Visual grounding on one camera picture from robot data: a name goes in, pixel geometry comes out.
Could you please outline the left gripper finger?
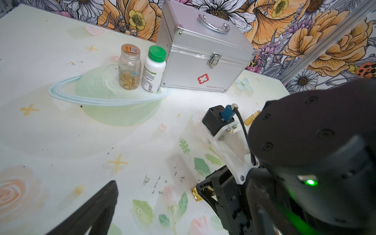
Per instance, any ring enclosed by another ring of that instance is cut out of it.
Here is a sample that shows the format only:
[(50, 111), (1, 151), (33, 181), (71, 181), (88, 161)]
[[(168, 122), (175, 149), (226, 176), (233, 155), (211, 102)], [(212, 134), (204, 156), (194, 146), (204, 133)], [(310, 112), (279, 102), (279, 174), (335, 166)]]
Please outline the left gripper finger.
[(118, 187), (116, 181), (112, 180), (48, 234), (84, 235), (89, 232), (90, 235), (106, 235), (117, 200)]

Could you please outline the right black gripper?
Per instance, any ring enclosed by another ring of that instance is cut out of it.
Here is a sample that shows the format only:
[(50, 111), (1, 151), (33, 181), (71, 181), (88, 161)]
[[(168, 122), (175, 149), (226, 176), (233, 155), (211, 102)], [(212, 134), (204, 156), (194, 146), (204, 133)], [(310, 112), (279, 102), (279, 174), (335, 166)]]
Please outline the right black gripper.
[(263, 172), (253, 168), (246, 182), (239, 185), (227, 166), (220, 168), (196, 185), (198, 195), (209, 204), (230, 235), (263, 235), (264, 227), (257, 215), (252, 215), (246, 187), (251, 176)]

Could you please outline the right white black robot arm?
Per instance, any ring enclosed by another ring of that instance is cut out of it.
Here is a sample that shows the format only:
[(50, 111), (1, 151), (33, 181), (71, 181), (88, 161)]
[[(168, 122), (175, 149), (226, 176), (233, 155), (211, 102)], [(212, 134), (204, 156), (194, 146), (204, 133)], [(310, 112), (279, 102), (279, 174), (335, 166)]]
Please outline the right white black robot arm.
[(202, 120), (225, 165), (196, 186), (231, 235), (376, 232), (376, 81), (235, 104)]

